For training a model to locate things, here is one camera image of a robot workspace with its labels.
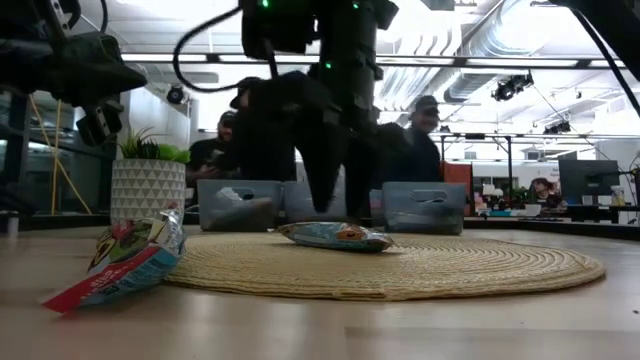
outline chip bag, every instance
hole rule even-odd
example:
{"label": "chip bag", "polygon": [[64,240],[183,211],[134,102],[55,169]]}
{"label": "chip bag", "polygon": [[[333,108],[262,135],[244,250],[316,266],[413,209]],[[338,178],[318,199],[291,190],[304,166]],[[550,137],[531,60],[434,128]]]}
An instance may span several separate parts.
{"label": "chip bag", "polygon": [[184,255],[186,240],[180,214],[174,210],[160,214],[161,219],[128,221],[107,229],[87,276],[47,297],[42,305],[66,313],[160,283]]}
{"label": "chip bag", "polygon": [[389,235],[339,222],[283,225],[278,232],[298,245],[357,252],[381,252],[394,244]]}

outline round placemat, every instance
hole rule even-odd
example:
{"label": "round placemat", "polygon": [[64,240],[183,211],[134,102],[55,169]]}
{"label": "round placemat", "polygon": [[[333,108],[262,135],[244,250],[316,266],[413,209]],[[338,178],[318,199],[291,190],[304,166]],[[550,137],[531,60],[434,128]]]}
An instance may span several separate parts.
{"label": "round placemat", "polygon": [[280,234],[187,240],[170,283],[214,291],[340,300],[398,301],[545,291],[604,275],[574,251],[495,240],[393,235],[396,246],[358,254],[295,245]]}

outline person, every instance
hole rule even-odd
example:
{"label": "person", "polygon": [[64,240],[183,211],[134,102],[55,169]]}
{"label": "person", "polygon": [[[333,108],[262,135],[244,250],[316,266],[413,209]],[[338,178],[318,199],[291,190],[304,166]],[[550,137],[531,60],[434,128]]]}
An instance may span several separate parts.
{"label": "person", "polygon": [[220,169],[238,168],[245,180],[296,180],[295,149],[290,132],[279,119],[265,118],[250,107],[251,90],[262,80],[247,77],[238,83],[238,94],[230,106],[237,109],[233,138],[220,156]]}
{"label": "person", "polygon": [[439,114],[435,97],[422,96],[409,115],[409,129],[396,123],[378,127],[376,136],[382,149],[374,188],[379,189],[382,183],[389,181],[443,181],[440,152],[429,137],[438,127]]}
{"label": "person", "polygon": [[186,180],[187,187],[194,189],[191,205],[198,202],[198,180],[226,179],[235,176],[234,171],[223,171],[215,165],[216,159],[224,154],[231,144],[235,116],[235,111],[222,114],[218,121],[218,136],[214,139],[196,141],[189,148],[191,160],[186,166]]}
{"label": "person", "polygon": [[533,203],[542,204],[547,209],[562,209],[566,203],[553,193],[553,184],[546,178],[536,178],[531,181],[531,195]]}

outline window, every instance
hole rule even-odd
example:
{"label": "window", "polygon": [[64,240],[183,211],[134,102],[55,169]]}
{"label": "window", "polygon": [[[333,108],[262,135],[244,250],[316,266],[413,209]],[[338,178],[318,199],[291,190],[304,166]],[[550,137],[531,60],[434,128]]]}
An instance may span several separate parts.
{"label": "window", "polygon": [[491,184],[490,177],[474,177],[473,178],[473,191],[482,193],[482,185]]}
{"label": "window", "polygon": [[[496,187],[496,189],[501,189],[502,192],[506,195],[509,193],[509,178],[508,177],[494,177],[493,179],[493,186]],[[512,188],[517,189],[519,188],[518,186],[518,178],[514,177],[512,179]]]}
{"label": "window", "polygon": [[73,107],[62,104],[58,112],[58,102],[48,93],[33,96],[42,121],[29,98],[0,94],[0,185],[40,214],[51,214],[52,207],[55,214],[87,213],[60,169],[54,171],[47,140],[53,145],[57,138],[58,159],[77,193],[91,213],[108,213],[115,144],[84,145],[74,128],[79,114]]}
{"label": "window", "polygon": [[[103,164],[107,160],[67,150],[59,150],[58,160],[91,212],[108,211],[109,202],[104,195],[110,193],[111,170]],[[86,213],[60,168],[55,174],[54,179],[54,159],[49,147],[30,142],[25,178],[20,183],[23,197],[44,213],[51,212],[52,201],[55,201],[56,212]]]}

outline yellow cable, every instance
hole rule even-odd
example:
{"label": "yellow cable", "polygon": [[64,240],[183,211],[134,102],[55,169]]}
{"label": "yellow cable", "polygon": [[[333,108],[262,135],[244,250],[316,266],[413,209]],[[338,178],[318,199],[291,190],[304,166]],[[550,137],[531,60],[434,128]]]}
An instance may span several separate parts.
{"label": "yellow cable", "polygon": [[[60,129],[60,110],[62,110],[62,101],[58,100],[58,110],[56,112],[56,140],[53,145],[54,157],[58,157],[58,130]],[[53,191],[51,192],[51,215],[56,214],[56,193],[58,192],[58,164],[53,161]]]}
{"label": "yellow cable", "polygon": [[44,141],[46,141],[47,146],[49,147],[49,151],[51,151],[53,154],[53,159],[55,161],[55,164],[60,167],[60,171],[62,172],[62,175],[64,176],[65,179],[67,179],[67,182],[71,187],[71,190],[73,190],[73,193],[76,195],[76,197],[78,197],[78,200],[80,200],[80,202],[84,206],[84,209],[87,211],[87,214],[91,215],[91,210],[89,209],[87,204],[84,202],[84,200],[82,200],[82,196],[80,196],[75,185],[73,185],[73,182],[69,178],[69,175],[67,175],[67,172],[64,170],[62,163],[60,163],[60,160],[58,159],[58,154],[53,152],[53,149],[51,147],[51,142],[49,141],[49,137],[47,136],[47,132],[44,130],[44,122],[42,121],[42,117],[40,116],[40,112],[38,111],[38,107],[36,106],[36,102],[33,99],[33,95],[29,95],[29,100],[31,100],[31,107],[33,108],[33,112],[35,113],[36,118],[38,119],[38,123],[40,123],[40,130],[42,130]]}

